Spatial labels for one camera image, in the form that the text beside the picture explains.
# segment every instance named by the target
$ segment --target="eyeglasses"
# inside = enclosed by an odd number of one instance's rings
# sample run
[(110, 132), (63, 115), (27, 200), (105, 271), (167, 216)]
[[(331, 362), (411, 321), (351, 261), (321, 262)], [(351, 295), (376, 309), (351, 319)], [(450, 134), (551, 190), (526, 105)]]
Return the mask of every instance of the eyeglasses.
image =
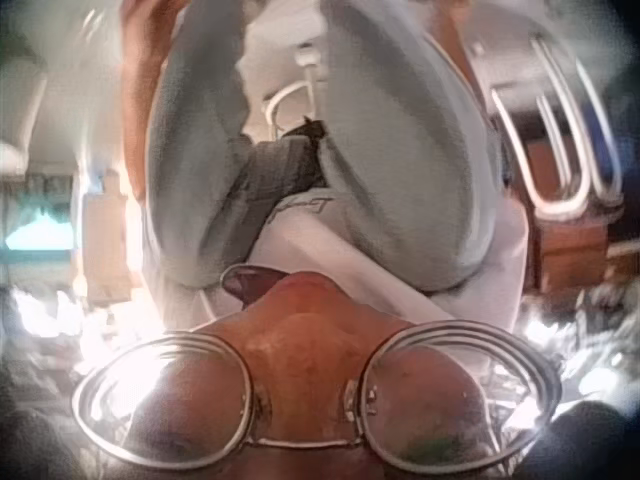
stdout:
[(366, 447), (404, 472), (451, 475), (504, 464), (522, 451), (550, 422), (561, 395), (556, 371), (538, 352), (469, 321), (391, 336), (343, 390), (347, 438), (270, 438), (275, 409), (241, 355), (215, 336), (172, 333), (85, 377), (72, 409), (100, 449), (153, 469), (203, 468), (243, 448)]

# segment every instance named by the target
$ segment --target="glasses frame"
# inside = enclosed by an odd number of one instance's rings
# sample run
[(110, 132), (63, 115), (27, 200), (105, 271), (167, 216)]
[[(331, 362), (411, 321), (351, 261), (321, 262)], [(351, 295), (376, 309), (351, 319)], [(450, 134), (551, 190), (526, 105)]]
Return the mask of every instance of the glasses frame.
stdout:
[[(517, 436), (497, 455), (459, 465), (420, 466), (390, 454), (376, 440), (367, 420), (370, 408), (375, 403), (375, 394), (372, 394), (372, 389), (367, 386), (368, 380), (374, 366), (387, 352), (418, 343), (435, 348), (439, 346), (472, 347), (488, 353), (494, 359), (500, 360), (531, 390), (535, 390), (538, 394), (542, 412), (537, 421), (538, 428)], [(245, 388), (242, 417), (235, 434), (219, 452), (200, 459), (181, 462), (153, 460), (132, 453), (105, 440), (84, 421), (82, 413), (90, 406), (87, 394), (94, 391), (95, 385), (100, 384), (108, 370), (120, 360), (135, 352), (158, 346), (170, 346), (177, 349), (177, 351), (223, 352), (230, 355), (240, 366)], [(541, 428), (550, 423), (561, 394), (562, 387), (556, 370), (539, 352), (524, 341), (490, 325), (464, 320), (447, 320), (417, 325), (391, 335), (373, 351), (360, 377), (357, 380), (348, 382), (343, 395), (343, 404), (346, 418), (354, 425), (354, 438), (352, 439), (337, 439), (324, 442), (289, 442), (264, 437), (254, 438), (252, 431), (257, 418), (257, 394), (249, 368), (245, 360), (231, 344), (210, 334), (167, 333), (160, 338), (138, 343), (118, 353), (80, 382), (72, 396), (71, 408), (81, 430), (101, 450), (119, 460), (154, 470), (178, 472), (210, 467), (227, 459), (227, 457), (244, 446), (298, 451), (353, 449), (364, 446), (372, 450), (384, 463), (400, 471), (415, 475), (441, 476), (485, 470), (503, 463), (520, 452), (535, 440)]]

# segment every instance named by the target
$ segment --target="nose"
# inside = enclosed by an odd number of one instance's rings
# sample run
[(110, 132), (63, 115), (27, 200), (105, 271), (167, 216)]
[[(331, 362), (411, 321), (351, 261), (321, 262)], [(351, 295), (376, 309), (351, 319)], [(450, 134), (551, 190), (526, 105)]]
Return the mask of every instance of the nose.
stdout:
[(366, 352), (326, 320), (320, 314), (290, 315), (244, 345), (254, 381), (267, 397), (261, 426), (269, 438), (317, 442), (354, 435), (343, 397)]

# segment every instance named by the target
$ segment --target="person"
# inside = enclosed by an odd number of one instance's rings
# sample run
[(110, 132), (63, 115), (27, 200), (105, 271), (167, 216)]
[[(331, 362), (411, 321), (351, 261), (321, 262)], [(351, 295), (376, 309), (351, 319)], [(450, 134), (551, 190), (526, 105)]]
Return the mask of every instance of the person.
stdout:
[[(340, 392), (398, 332), (453, 318), (513, 326), (526, 219), (502, 190), (499, 138), (451, 3), (435, 2), (425, 20), (436, 43), (405, 2), (321, 0), (327, 134), (258, 145), (242, 133), (248, 105), (235, 69), (243, 3), (123, 3), (125, 162), (143, 210), (145, 281), (168, 329), (215, 336), (246, 361), (277, 442), (344, 437)], [(413, 420), (425, 411), (436, 430), (486, 434), (472, 377), (445, 354), (420, 356), (398, 359), (410, 386), (389, 387), (399, 396), (389, 408), (408, 412), (389, 426), (404, 439), (394, 448), (426, 428)], [(224, 431), (205, 418), (231, 387), (208, 391), (205, 372), (180, 372), (166, 373), (173, 388), (137, 421), (186, 403), (191, 413), (172, 431)], [(411, 385), (430, 393), (403, 401)], [(221, 471), (193, 475), (396, 478), (363, 448), (245, 449)]]

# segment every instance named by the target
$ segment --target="glasses lens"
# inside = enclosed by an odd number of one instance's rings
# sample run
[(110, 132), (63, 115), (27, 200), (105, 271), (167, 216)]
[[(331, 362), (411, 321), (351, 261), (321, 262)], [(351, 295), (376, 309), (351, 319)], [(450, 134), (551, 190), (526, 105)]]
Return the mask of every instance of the glasses lens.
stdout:
[(372, 447), (399, 468), (488, 467), (511, 456), (514, 442), (549, 413), (549, 392), (526, 355), (514, 357), (517, 349), (503, 350), (491, 336), (445, 329), (390, 342), (365, 372), (361, 411)]
[(139, 347), (86, 380), (74, 401), (85, 431), (121, 459), (160, 468), (234, 448), (249, 416), (246, 370), (223, 343), (195, 337)]

